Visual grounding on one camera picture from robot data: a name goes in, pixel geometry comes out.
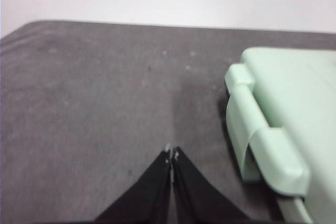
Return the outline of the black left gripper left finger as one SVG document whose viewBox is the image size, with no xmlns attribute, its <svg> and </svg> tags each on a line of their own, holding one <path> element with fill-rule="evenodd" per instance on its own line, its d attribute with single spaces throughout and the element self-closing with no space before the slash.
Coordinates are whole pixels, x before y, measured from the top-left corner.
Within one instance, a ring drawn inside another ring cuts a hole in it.
<svg viewBox="0 0 336 224">
<path fill-rule="evenodd" d="M 167 223 L 171 193 L 170 150 L 164 149 L 140 178 L 96 219 L 97 223 Z"/>
</svg>

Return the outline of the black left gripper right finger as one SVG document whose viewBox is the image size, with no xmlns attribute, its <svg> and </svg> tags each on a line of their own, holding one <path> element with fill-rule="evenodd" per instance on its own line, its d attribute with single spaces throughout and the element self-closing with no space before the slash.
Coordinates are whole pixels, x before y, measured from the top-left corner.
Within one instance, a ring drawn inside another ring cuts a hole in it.
<svg viewBox="0 0 336 224">
<path fill-rule="evenodd" d="M 179 222 L 239 223 L 251 220 L 202 175 L 180 147 L 173 149 L 172 168 Z"/>
</svg>

